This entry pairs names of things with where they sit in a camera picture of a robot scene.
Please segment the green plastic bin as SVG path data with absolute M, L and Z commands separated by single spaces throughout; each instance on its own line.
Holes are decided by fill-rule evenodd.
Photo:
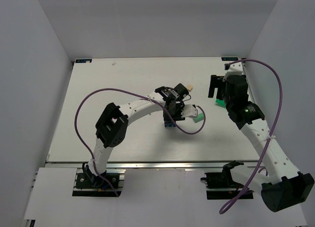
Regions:
M 224 104 L 224 101 L 223 101 L 223 100 L 216 99 L 215 103 L 216 103 L 216 105 L 218 105 L 218 106 L 225 107 L 225 104 Z

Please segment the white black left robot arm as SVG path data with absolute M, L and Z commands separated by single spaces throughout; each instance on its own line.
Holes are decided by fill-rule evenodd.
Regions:
M 129 125 L 146 115 L 163 110 L 154 103 L 155 101 L 162 104 L 167 110 L 163 112 L 166 127 L 175 126 L 169 116 L 173 121 L 195 117 L 197 115 L 195 106 L 184 103 L 184 98 L 188 95 L 188 90 L 180 83 L 175 88 L 162 86 L 155 89 L 154 92 L 147 95 L 148 100 L 140 98 L 124 105 L 108 104 L 95 125 L 94 157 L 88 162 L 91 174 L 97 176 L 106 172 L 110 154 L 113 148 L 124 140 Z

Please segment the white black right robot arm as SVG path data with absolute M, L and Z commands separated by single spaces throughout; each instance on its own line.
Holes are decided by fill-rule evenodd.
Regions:
M 259 194 L 272 212 L 305 202 L 315 184 L 314 178 L 301 173 L 269 134 L 263 112 L 249 100 L 246 77 L 212 75 L 208 97 L 223 100 L 230 119 L 250 141 L 268 172 L 253 174 L 253 169 L 244 163 L 233 161 L 222 170 L 228 185 L 239 183 Z

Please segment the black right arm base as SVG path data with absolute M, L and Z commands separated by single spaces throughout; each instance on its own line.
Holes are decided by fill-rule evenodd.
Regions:
M 243 190 L 243 183 L 232 180 L 231 169 L 244 165 L 243 162 L 232 161 L 223 166 L 221 172 L 207 172 L 200 181 L 206 185 L 207 200 L 231 200 Z

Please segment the dark blue bridge block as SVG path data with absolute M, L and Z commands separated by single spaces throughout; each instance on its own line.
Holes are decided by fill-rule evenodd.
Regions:
M 165 121 L 165 122 L 164 122 L 164 127 L 165 127 L 165 128 L 175 128 L 176 125 L 175 125 L 173 122 L 167 122 L 167 121 Z

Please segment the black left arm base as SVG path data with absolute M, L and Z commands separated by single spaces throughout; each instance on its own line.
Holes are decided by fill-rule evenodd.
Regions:
M 72 196 L 80 197 L 119 197 L 122 193 L 122 174 L 105 172 L 101 174 L 107 181 L 94 175 L 86 162 L 77 171 Z

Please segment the green cylinder block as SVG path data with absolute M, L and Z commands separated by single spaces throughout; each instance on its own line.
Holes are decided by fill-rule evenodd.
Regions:
M 200 113 L 200 114 L 198 114 L 195 118 L 193 118 L 193 121 L 194 121 L 195 123 L 198 123 L 198 122 L 203 121 L 204 119 L 205 119 L 204 114 L 203 114 L 203 113 Z

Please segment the beige square block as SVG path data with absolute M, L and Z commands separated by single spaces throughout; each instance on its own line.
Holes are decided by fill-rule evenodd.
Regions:
M 187 85 L 186 88 L 187 88 L 187 90 L 190 92 L 190 91 L 192 91 L 193 86 L 192 86 L 192 85 Z

